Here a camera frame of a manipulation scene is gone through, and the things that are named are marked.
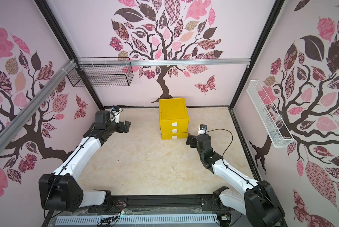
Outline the yellow bottom drawer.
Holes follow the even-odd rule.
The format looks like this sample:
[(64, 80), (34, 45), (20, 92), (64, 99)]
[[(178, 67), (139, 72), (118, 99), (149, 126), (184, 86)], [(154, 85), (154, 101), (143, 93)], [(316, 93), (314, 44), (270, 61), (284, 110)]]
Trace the yellow bottom drawer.
[(187, 137), (186, 132), (168, 133), (161, 135), (162, 140), (185, 139), (186, 137)]

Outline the yellow top drawer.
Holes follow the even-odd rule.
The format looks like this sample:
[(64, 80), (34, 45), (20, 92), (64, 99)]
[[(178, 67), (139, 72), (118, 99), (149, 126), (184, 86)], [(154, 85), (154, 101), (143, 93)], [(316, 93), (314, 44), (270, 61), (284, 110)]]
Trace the yellow top drawer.
[(183, 119), (171, 119), (171, 120), (160, 120), (160, 126), (162, 130), (173, 130), (187, 131), (189, 124), (188, 118)]

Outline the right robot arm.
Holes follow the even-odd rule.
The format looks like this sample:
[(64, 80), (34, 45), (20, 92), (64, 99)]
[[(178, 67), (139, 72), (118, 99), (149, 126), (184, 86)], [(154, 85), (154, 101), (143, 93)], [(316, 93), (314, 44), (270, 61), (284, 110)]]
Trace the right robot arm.
[(230, 165), (213, 150), (208, 134), (189, 134), (186, 144), (197, 149), (205, 169), (221, 177), (237, 191), (226, 189), (220, 192), (222, 205), (245, 215), (254, 227), (287, 226), (285, 212), (269, 182), (252, 179)]

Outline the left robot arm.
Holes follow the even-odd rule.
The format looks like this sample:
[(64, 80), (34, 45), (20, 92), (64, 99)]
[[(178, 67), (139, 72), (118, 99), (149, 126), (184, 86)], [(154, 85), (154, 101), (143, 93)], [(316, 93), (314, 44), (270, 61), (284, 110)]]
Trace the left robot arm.
[(78, 183), (84, 167), (115, 132), (127, 133), (131, 122), (119, 120), (122, 108), (98, 111), (95, 121), (68, 159), (51, 174), (39, 179), (40, 202), (43, 210), (76, 211), (78, 208), (107, 204), (108, 191), (84, 191)]

